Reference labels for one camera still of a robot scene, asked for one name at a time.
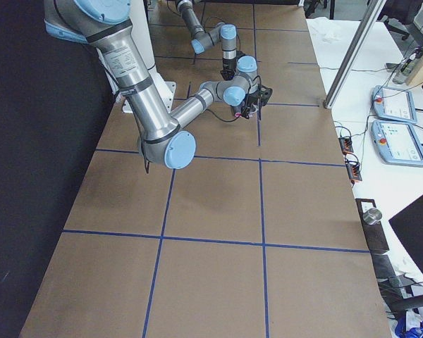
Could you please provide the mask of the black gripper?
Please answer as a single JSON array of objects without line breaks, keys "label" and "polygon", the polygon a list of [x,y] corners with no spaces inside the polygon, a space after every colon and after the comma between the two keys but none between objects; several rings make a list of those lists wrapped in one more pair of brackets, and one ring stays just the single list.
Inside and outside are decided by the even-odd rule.
[{"label": "black gripper", "polygon": [[232,80],[235,75],[237,63],[237,51],[223,51],[223,69],[221,76],[224,80]]},{"label": "black gripper", "polygon": [[241,116],[249,119],[257,113],[257,97],[254,94],[248,94],[242,102]]}]

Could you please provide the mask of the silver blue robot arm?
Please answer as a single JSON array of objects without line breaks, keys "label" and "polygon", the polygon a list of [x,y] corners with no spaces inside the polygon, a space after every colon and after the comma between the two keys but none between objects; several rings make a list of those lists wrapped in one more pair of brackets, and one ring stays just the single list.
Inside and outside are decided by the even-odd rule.
[{"label": "silver blue robot arm", "polygon": [[221,45],[223,53],[221,76],[224,80],[231,80],[236,72],[238,55],[236,27],[219,22],[213,29],[206,31],[193,10],[193,1],[181,0],[175,3],[177,12],[191,34],[191,46],[195,54],[202,54],[213,46]]},{"label": "silver blue robot arm", "polygon": [[135,116],[140,133],[137,146],[145,162],[171,169],[184,168],[195,155],[196,141],[185,131],[186,125],[215,101],[229,105],[238,117],[248,116],[261,89],[255,58],[236,49],[234,25],[219,23],[207,32],[197,19],[192,1],[177,1],[176,9],[192,35],[196,54],[221,45],[223,79],[203,83],[172,109],[168,100],[173,93],[157,72],[142,1],[44,2],[46,30],[52,37],[89,44],[101,51]]}]

